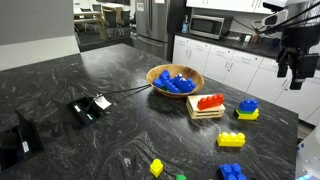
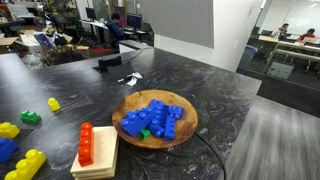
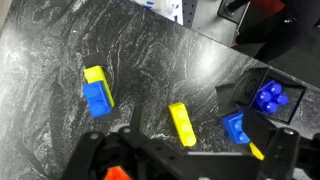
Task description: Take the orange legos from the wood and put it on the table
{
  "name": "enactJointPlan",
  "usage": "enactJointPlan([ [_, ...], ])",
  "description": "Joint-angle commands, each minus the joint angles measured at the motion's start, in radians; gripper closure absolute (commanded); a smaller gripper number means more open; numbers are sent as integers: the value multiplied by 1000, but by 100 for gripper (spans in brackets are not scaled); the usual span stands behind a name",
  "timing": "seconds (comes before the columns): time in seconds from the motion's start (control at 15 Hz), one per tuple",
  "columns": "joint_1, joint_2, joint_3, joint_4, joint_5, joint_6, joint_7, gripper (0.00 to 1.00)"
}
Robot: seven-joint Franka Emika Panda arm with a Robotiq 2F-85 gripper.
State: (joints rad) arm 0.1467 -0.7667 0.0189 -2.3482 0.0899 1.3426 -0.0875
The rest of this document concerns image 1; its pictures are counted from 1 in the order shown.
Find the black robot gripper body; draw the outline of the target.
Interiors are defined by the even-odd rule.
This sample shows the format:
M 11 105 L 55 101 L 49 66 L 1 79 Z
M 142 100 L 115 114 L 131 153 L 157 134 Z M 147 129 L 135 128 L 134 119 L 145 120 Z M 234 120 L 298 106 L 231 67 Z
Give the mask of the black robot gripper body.
M 281 36 L 281 51 L 276 62 L 285 60 L 294 78 L 312 78 L 319 54 L 311 53 L 310 48 L 319 43 L 319 37 L 319 25 L 285 28 Z

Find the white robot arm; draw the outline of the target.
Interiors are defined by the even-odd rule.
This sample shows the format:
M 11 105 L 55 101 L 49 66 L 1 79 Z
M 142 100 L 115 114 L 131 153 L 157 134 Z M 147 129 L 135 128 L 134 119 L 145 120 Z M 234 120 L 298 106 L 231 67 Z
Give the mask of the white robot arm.
M 314 76 L 319 60 L 310 48 L 319 44 L 320 0 L 266 0 L 263 7 L 272 14 L 259 21 L 260 27 L 255 22 L 251 26 L 256 34 L 281 33 L 277 77 L 284 78 L 291 69 L 290 89 L 300 90 Z

